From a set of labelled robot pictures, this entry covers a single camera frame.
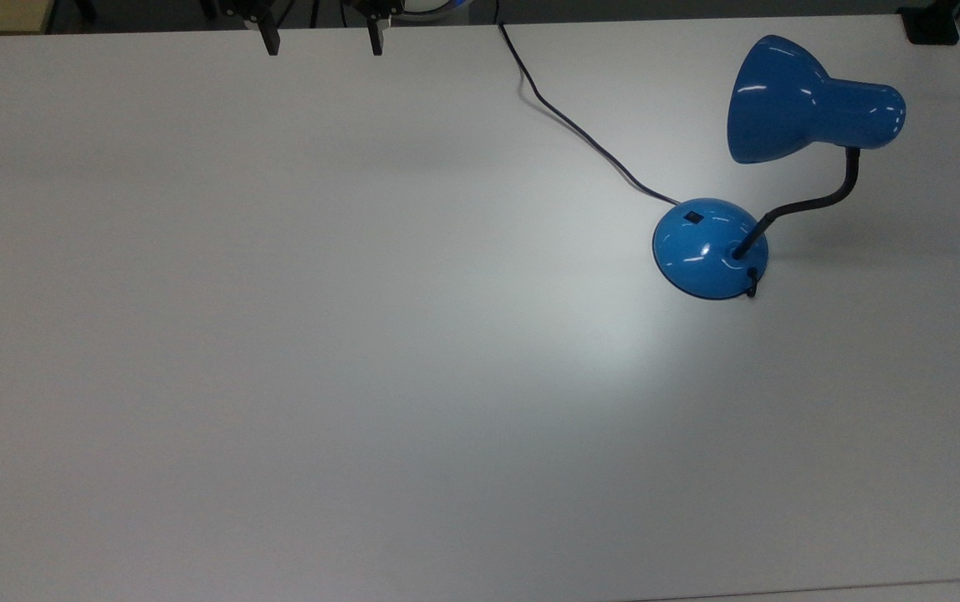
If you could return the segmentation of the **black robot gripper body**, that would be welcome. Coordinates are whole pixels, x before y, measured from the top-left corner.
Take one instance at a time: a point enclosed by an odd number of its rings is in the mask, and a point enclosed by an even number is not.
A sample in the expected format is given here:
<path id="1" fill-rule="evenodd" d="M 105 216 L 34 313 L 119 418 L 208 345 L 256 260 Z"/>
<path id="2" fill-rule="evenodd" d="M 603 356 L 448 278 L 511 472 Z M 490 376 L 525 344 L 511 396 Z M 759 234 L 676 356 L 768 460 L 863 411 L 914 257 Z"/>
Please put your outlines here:
<path id="1" fill-rule="evenodd" d="M 403 1 L 341 1 L 341 4 L 343 8 L 357 12 L 366 22 L 384 22 L 404 11 Z M 285 14 L 285 8 L 277 13 L 274 5 L 276 1 L 221 1 L 221 12 L 256 24 Z"/>

